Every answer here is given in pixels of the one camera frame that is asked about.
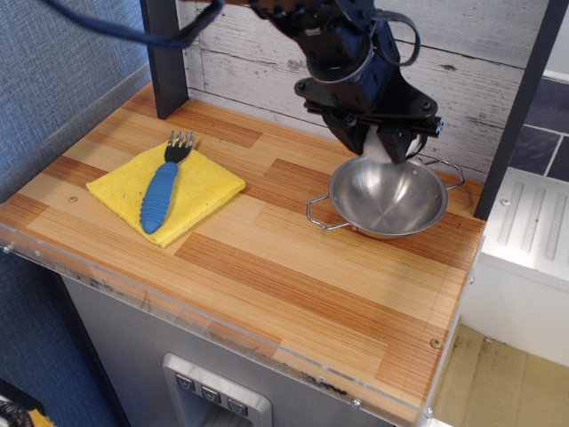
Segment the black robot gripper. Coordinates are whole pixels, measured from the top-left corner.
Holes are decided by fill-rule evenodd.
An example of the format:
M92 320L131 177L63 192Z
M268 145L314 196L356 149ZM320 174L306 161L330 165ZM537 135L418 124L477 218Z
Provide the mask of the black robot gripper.
M443 121L437 103L410 85L399 67L388 63L371 42L363 44L357 62L333 68L309 67L309 78L296 83L305 108L322 112L333 135L350 151L362 155L370 124L382 125L377 135L395 164L404 163L404 154L418 133L437 137Z

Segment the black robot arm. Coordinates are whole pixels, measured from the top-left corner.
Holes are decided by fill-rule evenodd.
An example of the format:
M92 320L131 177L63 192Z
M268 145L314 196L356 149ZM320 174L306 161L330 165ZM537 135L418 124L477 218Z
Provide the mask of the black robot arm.
M374 130L389 161L414 157L414 141L424 147L443 127L437 103L414 88L401 69L412 65L421 49L414 37L408 60L402 60L391 23L414 22L372 1L251 1L257 15L292 39L306 57L310 76L294 90L308 112L321 116L332 134L361 155Z

